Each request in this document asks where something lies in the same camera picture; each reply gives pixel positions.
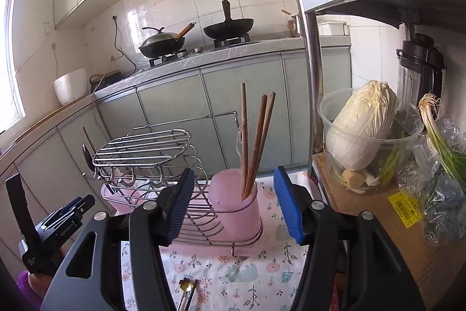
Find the left hand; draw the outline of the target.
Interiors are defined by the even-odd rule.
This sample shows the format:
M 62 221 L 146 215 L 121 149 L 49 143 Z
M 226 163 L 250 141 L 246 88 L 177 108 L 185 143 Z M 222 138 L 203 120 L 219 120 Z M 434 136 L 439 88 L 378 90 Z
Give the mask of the left hand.
M 45 297 L 51 281 L 52 278 L 49 275 L 28 273 L 29 286 L 41 298 Z

